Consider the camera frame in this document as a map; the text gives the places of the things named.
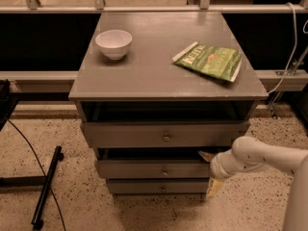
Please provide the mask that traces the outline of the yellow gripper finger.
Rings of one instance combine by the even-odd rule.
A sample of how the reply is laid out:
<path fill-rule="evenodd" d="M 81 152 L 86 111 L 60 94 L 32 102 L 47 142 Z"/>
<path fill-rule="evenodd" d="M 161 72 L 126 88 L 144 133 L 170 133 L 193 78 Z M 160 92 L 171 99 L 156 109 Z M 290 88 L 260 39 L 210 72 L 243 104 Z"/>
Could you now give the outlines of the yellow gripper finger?
<path fill-rule="evenodd" d="M 210 178 L 206 196 L 208 198 L 214 197 L 222 188 L 223 184 L 224 184 L 223 179 Z"/>
<path fill-rule="evenodd" d="M 215 157 L 215 154 L 205 151 L 199 151 L 198 154 L 208 163 L 210 163 L 212 159 Z"/>

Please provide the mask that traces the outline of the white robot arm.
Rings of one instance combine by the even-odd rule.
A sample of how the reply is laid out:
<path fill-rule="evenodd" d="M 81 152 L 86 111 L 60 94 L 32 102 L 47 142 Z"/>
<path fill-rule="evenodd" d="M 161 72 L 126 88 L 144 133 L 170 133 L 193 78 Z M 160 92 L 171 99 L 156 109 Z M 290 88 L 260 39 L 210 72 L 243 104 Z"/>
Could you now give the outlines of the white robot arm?
<path fill-rule="evenodd" d="M 199 151 L 210 164 L 207 197 L 214 197 L 226 179 L 237 173 L 276 168 L 294 177 L 282 231 L 308 231 L 308 151 L 269 145 L 249 136 L 236 138 L 230 149 L 218 154 Z"/>

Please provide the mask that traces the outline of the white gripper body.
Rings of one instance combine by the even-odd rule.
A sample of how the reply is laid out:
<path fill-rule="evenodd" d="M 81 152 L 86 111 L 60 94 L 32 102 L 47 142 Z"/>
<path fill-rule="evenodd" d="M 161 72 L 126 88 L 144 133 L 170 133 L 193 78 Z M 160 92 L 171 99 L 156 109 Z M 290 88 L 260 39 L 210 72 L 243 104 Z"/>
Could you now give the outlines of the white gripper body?
<path fill-rule="evenodd" d="M 213 175 L 219 179 L 227 179 L 244 170 L 245 163 L 238 160 L 230 150 L 220 152 L 210 162 Z"/>

